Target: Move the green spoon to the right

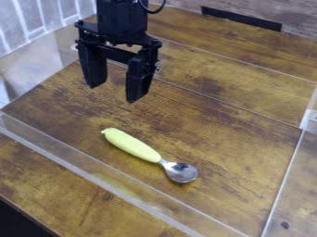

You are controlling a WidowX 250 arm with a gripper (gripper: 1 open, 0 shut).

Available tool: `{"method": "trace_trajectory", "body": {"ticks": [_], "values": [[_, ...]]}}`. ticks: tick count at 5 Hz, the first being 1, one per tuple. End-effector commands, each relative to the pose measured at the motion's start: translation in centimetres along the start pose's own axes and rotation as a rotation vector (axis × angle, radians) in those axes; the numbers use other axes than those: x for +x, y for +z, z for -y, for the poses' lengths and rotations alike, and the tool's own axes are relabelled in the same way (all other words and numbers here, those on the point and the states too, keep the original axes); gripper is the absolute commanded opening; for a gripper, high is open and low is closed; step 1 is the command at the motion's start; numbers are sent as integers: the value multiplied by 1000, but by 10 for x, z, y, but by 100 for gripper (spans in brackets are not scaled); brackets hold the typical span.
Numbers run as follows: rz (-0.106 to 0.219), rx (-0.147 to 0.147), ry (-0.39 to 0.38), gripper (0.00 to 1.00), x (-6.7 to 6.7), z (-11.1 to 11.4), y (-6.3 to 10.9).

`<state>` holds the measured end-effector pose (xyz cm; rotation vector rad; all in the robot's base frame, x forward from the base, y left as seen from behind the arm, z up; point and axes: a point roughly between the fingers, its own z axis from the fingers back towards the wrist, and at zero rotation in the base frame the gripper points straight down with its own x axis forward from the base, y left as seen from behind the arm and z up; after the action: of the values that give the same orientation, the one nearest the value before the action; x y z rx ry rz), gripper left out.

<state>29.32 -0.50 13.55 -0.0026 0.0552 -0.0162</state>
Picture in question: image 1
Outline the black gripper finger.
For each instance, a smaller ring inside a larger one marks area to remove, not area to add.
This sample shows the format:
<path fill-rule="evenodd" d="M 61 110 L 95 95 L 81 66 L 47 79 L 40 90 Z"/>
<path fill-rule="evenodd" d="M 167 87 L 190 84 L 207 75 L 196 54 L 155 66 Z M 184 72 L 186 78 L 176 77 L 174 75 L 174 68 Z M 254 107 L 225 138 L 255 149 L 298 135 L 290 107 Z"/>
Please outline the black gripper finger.
<path fill-rule="evenodd" d="M 88 45 L 79 41 L 76 49 L 84 80 L 92 89 L 107 81 L 107 59 L 95 45 Z"/>
<path fill-rule="evenodd" d="M 126 101 L 136 102 L 148 93 L 151 81 L 156 71 L 159 50 L 146 48 L 127 61 L 126 74 Z"/>

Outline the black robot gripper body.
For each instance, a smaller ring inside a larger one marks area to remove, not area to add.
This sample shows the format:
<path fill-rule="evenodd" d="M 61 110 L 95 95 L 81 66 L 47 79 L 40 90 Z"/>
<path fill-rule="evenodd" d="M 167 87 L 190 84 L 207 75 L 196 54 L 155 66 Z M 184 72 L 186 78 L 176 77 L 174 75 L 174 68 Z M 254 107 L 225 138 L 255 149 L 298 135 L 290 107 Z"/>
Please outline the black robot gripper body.
<path fill-rule="evenodd" d="M 148 7 L 148 0 L 96 0 L 96 21 L 79 20 L 76 50 L 84 65 L 108 57 L 128 61 L 132 54 L 118 48 L 136 45 L 150 64 L 156 64 L 162 42 L 147 34 L 148 16 L 162 11 Z"/>

